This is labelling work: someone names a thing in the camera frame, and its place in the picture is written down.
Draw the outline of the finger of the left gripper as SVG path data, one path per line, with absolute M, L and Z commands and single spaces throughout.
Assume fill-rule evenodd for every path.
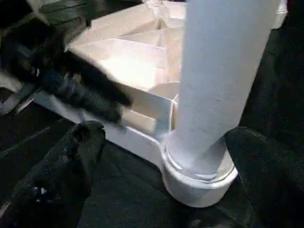
M 85 109 L 109 122 L 120 122 L 122 114 L 119 104 L 125 104 L 125 94 L 108 79 L 102 90 L 103 95 L 70 78 L 51 77 L 51 93 L 62 102 Z
M 81 77 L 104 98 L 111 102 L 118 102 L 124 106 L 131 106 L 132 101 L 114 81 L 108 78 L 107 73 L 95 66 L 88 59 L 84 59 L 71 51 L 64 54 L 67 68 Z

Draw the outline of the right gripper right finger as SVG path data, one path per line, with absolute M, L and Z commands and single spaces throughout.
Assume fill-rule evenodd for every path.
M 230 157 L 266 228 L 304 226 L 304 157 L 247 127 L 225 134 Z

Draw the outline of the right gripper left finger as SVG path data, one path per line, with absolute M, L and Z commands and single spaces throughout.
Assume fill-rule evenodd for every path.
M 104 126 L 72 127 L 14 186 L 0 208 L 2 228 L 75 228 L 92 192 Z

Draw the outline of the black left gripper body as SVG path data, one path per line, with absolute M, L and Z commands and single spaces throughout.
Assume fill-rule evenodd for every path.
M 6 102 L 22 102 L 43 89 L 73 102 L 78 85 L 69 78 L 62 58 L 78 35 L 78 18 L 52 25 L 34 14 L 0 21 L 0 67 L 23 81 Z

